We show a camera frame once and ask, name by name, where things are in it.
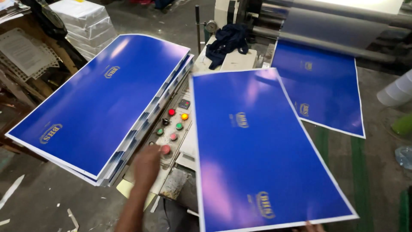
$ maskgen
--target hand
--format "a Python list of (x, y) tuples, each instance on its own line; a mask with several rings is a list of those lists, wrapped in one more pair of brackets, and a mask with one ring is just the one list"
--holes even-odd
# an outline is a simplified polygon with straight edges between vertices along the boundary
[(305, 227), (301, 226), (299, 229), (292, 229), (293, 232), (325, 232), (322, 224), (312, 225), (309, 221), (306, 221)]
[(159, 173), (162, 154), (161, 147), (154, 144), (136, 155), (133, 161), (135, 188), (149, 192)]

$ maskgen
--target green strip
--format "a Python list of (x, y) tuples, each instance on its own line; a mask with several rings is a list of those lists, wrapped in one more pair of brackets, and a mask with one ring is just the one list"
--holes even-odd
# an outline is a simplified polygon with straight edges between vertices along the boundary
[(315, 129), (315, 146), (321, 154), (323, 161), (329, 167), (329, 129), (316, 126)]
[(370, 204), (368, 169), (366, 167), (365, 140), (351, 137), (353, 190), (355, 207), (360, 219), (356, 221), (356, 231), (374, 231)]
[(408, 191), (400, 193), (399, 232), (409, 232), (409, 196)]

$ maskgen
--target red button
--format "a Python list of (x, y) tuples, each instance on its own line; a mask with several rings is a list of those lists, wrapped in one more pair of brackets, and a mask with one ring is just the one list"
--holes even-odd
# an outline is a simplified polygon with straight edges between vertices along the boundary
[(170, 139), (171, 139), (172, 141), (175, 141), (176, 139), (178, 139), (178, 135), (175, 134), (175, 133), (173, 133), (173, 134), (170, 135)]
[(170, 152), (170, 146), (169, 145), (163, 145), (160, 150), (162, 151), (163, 155), (167, 155)]
[(170, 115), (170, 116), (175, 115), (175, 110), (174, 110), (174, 109), (170, 109), (170, 110), (169, 110), (169, 115)]

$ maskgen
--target green button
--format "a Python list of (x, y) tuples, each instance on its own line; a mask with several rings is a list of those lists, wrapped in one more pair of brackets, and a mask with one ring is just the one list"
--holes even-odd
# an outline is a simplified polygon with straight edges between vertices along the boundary
[(176, 124), (176, 129), (181, 130), (183, 128), (183, 125), (181, 123)]
[(162, 134), (163, 134), (163, 129), (162, 129), (162, 128), (158, 129), (157, 132), (156, 132), (156, 134), (157, 134), (157, 135), (162, 135)]

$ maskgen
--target pressure gauge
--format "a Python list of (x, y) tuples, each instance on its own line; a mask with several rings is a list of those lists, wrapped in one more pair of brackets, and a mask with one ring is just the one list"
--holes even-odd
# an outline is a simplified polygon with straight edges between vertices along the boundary
[(218, 29), (218, 26), (216, 25), (216, 22), (213, 20), (210, 20), (209, 22), (206, 23), (206, 31), (210, 33), (214, 33)]

